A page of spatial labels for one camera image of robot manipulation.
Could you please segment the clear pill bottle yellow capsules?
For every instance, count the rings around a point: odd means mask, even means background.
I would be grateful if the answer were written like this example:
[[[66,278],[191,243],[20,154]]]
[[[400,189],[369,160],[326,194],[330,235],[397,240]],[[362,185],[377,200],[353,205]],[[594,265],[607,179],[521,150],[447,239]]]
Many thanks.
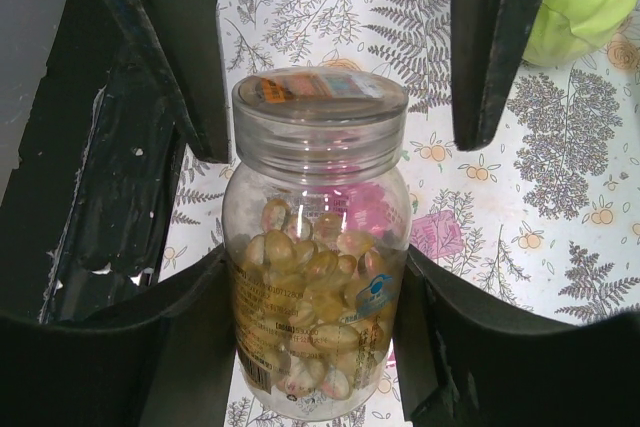
[[[386,365],[409,239],[387,246],[322,210],[321,193],[407,186],[396,166],[344,183],[293,183],[241,159],[222,207],[237,354],[267,409],[325,421],[359,408]]]

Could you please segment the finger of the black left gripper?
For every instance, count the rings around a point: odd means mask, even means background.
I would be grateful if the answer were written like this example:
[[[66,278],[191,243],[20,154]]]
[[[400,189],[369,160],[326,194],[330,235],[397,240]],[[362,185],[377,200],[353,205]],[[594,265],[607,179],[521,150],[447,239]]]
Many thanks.
[[[454,142],[474,151],[494,139],[542,0],[451,0]]]
[[[230,157],[218,0],[103,0],[195,156]]]

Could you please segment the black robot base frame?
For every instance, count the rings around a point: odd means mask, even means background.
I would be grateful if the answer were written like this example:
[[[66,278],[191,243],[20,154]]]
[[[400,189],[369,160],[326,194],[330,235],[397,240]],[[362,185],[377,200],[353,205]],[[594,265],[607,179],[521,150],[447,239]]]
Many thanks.
[[[1,202],[1,313],[82,319],[158,278],[185,152],[103,0],[65,0]]]

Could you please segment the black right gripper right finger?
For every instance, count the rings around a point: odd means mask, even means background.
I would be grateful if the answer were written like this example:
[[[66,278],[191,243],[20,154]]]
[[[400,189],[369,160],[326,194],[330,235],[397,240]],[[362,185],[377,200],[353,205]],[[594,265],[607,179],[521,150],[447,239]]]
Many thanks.
[[[408,253],[394,327],[415,426],[636,426],[639,315],[583,327],[503,302]]]

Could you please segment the pink weekly pill organizer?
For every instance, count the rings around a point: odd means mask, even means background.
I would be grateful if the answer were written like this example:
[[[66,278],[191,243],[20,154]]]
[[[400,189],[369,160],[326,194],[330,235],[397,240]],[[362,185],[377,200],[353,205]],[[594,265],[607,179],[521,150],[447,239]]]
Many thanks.
[[[453,210],[415,218],[417,198],[409,187],[385,187],[367,181],[321,193],[322,210],[336,213],[347,230],[364,230],[391,246],[404,235],[426,257],[436,260],[463,251],[461,223]]]

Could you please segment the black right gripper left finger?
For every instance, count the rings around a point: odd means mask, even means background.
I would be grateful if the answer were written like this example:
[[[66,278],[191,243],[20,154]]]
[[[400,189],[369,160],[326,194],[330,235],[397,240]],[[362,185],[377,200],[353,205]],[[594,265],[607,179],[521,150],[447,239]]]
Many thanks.
[[[235,356],[229,264],[217,247],[80,322],[2,315],[2,425],[223,425]]]

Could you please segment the clear pill bottle lid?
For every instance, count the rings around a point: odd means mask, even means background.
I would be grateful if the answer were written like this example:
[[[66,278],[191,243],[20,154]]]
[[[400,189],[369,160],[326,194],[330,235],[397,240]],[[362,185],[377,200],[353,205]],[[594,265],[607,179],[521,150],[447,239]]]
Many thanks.
[[[377,74],[290,67],[232,91],[236,152],[249,168],[293,183],[376,177],[399,162],[408,95]]]

